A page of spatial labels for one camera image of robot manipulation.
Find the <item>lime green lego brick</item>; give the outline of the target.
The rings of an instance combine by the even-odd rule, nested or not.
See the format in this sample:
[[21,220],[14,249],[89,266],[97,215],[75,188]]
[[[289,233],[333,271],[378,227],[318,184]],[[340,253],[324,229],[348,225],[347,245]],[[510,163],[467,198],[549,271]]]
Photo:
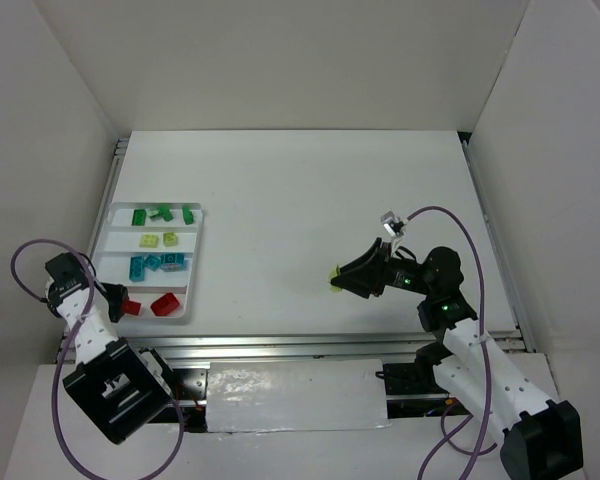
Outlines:
[[163,244],[165,247],[174,247],[178,244],[178,236],[175,232],[163,233]]

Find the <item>red flower lego brick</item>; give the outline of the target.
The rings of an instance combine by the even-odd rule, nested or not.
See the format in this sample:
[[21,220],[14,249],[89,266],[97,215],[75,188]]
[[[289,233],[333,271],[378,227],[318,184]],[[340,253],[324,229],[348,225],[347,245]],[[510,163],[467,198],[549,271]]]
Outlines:
[[169,316],[180,308],[178,298],[171,292],[165,293],[150,305],[150,310],[157,317]]

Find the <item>red half-round lego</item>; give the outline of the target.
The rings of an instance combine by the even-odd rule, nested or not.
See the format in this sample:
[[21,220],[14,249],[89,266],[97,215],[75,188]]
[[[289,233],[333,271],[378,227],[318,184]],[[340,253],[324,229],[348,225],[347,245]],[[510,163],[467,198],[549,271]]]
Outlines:
[[124,300],[122,302],[122,312],[124,315],[139,316],[142,312],[142,304],[133,300]]

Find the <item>lime and red lego brick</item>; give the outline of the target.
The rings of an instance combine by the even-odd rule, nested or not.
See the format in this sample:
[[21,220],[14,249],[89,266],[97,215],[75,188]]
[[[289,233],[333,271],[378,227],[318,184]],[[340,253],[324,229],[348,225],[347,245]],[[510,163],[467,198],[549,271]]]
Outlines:
[[139,239],[140,248],[157,248],[160,243],[160,237],[155,234],[142,234]]

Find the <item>green tree lego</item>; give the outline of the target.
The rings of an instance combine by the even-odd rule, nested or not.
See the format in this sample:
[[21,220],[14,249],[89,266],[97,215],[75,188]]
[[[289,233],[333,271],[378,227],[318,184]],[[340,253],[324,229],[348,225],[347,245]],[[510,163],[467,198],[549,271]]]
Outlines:
[[165,222],[170,222],[173,220],[171,208],[165,204],[160,204],[158,206],[151,207],[147,210],[147,215],[152,221],[161,219]]

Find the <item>lime slope lego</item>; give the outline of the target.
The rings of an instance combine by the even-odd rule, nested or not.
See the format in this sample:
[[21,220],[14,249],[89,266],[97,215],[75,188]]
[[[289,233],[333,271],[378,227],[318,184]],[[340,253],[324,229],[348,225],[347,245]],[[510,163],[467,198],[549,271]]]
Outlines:
[[333,280],[336,279],[339,275],[340,275],[340,268],[338,265],[334,266],[328,275],[329,288],[334,293],[342,291],[342,289],[340,287],[336,286],[333,283]]

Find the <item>teal small lego brick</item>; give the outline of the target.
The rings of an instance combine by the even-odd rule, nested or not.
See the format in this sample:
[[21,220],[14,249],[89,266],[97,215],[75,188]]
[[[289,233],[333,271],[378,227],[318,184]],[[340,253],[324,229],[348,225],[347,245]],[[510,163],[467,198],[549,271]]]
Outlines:
[[145,268],[157,271],[162,265],[162,259],[160,256],[150,254],[144,258],[143,264]]

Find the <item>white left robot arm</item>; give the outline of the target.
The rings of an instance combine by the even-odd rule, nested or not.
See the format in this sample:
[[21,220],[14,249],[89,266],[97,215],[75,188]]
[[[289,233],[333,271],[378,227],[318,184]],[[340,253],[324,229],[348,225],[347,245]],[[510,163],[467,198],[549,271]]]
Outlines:
[[174,398],[176,376],[154,349],[134,347],[114,324],[130,304],[120,284],[94,281],[89,295],[84,257],[61,253],[45,264],[50,311],[69,327],[80,327],[75,371],[64,377],[71,399],[112,443],[119,445],[154,419]]

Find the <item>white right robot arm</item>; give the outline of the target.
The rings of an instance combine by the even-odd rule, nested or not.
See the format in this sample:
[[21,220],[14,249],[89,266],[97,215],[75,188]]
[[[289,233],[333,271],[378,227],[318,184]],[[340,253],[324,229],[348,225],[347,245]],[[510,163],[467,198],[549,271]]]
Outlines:
[[387,384],[440,388],[475,419],[486,419],[486,433],[510,478],[561,479],[581,469],[577,410],[535,386],[481,329],[462,295],[463,280],[460,257],[448,247],[436,247],[417,262],[376,239],[361,257],[336,268],[330,284],[365,299],[388,287],[423,295],[418,317],[434,342],[418,349],[411,365],[394,364],[377,375]]

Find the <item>teal long lego brick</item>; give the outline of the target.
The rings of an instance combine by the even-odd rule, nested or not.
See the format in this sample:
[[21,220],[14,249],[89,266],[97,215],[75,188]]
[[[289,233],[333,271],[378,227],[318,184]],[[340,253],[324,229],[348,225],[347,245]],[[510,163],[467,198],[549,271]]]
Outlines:
[[132,256],[129,259],[128,278],[133,283],[139,283],[145,280],[145,266],[143,256]]

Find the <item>dark green lego brick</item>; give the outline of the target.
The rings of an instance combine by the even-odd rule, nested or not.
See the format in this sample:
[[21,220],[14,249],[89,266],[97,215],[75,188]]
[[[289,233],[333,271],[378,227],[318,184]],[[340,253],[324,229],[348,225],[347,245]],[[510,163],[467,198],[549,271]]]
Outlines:
[[187,205],[182,206],[182,217],[186,225],[193,225],[195,223],[195,215],[192,209]]

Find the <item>round teal lego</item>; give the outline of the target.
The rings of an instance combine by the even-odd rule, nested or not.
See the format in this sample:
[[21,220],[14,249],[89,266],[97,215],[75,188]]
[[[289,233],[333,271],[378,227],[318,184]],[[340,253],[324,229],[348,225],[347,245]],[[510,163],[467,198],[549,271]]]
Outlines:
[[183,253],[177,252],[167,252],[162,254],[160,269],[165,272],[176,272],[185,270],[185,255]]

